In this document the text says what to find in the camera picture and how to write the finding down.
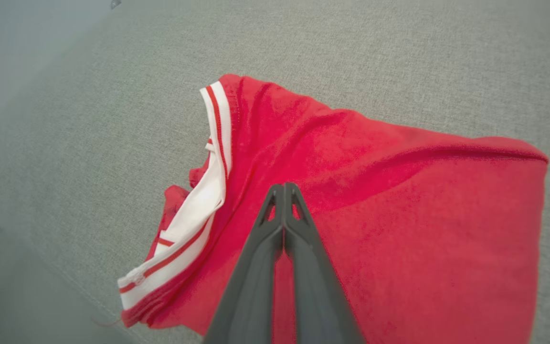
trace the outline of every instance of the gray sofa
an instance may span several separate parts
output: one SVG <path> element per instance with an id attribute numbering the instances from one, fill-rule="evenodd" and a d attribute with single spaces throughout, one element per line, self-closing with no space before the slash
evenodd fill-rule
<path id="1" fill-rule="evenodd" d="M 226 73 L 550 157 L 550 1 L 126 0 L 0 113 L 0 225 L 115 320 L 164 190 L 205 159 L 198 90 Z M 550 343 L 550 166 L 540 249 L 533 342 Z"/>

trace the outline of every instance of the gray fabric surface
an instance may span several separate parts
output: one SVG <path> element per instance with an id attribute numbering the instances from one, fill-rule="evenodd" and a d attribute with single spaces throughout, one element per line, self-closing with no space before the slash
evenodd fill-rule
<path id="1" fill-rule="evenodd" d="M 205 158 L 197 90 L 225 73 L 550 157 L 550 1 L 129 0 L 0 114 L 0 225 L 116 314 L 116 278 L 147 253 L 162 192 Z M 535 343 L 550 343 L 550 169 L 546 184 Z"/>

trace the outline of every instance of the clothing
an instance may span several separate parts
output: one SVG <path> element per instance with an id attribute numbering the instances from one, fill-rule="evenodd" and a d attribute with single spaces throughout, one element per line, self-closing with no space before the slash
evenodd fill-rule
<path id="1" fill-rule="evenodd" d="M 173 186 L 146 262 L 118 280 L 125 325 L 205 334 L 274 183 L 299 185 L 369 343 L 524 343 L 537 292 L 547 157 L 330 109 L 225 75 L 201 90 L 210 139 Z M 295 338 L 292 265 L 275 266 L 275 342 Z"/>

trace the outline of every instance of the gray upholstery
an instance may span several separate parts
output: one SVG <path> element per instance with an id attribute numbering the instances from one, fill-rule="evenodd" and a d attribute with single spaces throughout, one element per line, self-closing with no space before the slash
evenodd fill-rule
<path id="1" fill-rule="evenodd" d="M 0 114 L 0 225 L 114 319 L 162 193 L 205 159 L 198 89 L 225 73 L 550 157 L 550 0 L 127 0 Z M 550 168 L 539 272 L 533 340 L 550 343 Z"/>

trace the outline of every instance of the red boxer briefs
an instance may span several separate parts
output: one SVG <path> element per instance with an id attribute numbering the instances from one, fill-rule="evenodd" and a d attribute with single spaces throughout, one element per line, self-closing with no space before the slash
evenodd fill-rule
<path id="1" fill-rule="evenodd" d="M 516 344 L 535 309 L 547 157 L 330 109 L 225 75 L 201 90 L 208 159 L 165 192 L 146 261 L 118 280 L 126 326 L 205 334 L 274 183 L 299 185 L 368 343 Z M 292 268 L 273 337 L 295 340 Z"/>

